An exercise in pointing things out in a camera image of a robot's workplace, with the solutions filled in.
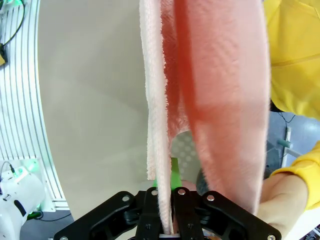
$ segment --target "metal frame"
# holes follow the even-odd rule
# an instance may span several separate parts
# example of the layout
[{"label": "metal frame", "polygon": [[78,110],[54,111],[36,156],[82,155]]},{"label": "metal frame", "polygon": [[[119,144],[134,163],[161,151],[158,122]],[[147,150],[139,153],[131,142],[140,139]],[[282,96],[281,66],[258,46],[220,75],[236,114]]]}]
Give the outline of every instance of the metal frame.
[{"label": "metal frame", "polygon": [[[48,143],[40,97],[40,0],[24,2],[25,16],[22,27],[5,47],[8,63],[0,66],[0,160],[41,159],[45,180],[56,209],[67,210],[68,204]],[[4,43],[16,31],[23,16],[23,6],[10,7],[1,12],[4,14],[0,16],[0,36],[1,42]]]}]

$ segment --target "white robot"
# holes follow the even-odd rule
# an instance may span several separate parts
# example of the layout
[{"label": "white robot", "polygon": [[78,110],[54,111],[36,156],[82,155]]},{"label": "white robot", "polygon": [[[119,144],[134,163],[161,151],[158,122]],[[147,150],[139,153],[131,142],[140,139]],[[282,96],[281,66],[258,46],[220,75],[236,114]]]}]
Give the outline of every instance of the white robot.
[{"label": "white robot", "polygon": [[18,174],[2,173],[0,188],[0,240],[19,240],[28,214],[45,198],[45,187],[35,174],[21,166]]}]

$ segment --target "towel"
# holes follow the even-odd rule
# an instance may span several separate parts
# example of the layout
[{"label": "towel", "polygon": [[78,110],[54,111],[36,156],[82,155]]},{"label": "towel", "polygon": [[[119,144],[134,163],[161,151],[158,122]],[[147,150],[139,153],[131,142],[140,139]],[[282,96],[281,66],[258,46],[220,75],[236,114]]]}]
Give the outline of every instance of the towel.
[{"label": "towel", "polygon": [[191,130],[208,187],[256,213],[265,165],[270,63],[260,0],[140,0],[148,102],[147,174],[172,232],[170,148]]}]

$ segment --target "yellow jacket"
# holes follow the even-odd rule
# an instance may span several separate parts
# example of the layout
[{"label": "yellow jacket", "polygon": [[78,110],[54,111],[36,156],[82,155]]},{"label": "yellow jacket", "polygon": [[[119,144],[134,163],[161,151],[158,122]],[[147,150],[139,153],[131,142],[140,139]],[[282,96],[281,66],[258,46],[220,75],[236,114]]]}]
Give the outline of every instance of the yellow jacket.
[{"label": "yellow jacket", "polygon": [[[271,59],[271,99],[296,115],[320,120],[320,0],[265,0]],[[291,167],[306,182],[306,209],[320,206],[320,142]]]}]

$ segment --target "human hand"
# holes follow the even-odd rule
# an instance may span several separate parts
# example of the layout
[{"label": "human hand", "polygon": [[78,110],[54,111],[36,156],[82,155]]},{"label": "human hand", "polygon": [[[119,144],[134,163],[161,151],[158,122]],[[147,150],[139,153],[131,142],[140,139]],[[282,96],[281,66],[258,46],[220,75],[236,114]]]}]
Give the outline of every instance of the human hand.
[{"label": "human hand", "polygon": [[257,217],[281,232],[284,238],[304,212],[308,187],[298,176],[277,173],[264,180]]}]

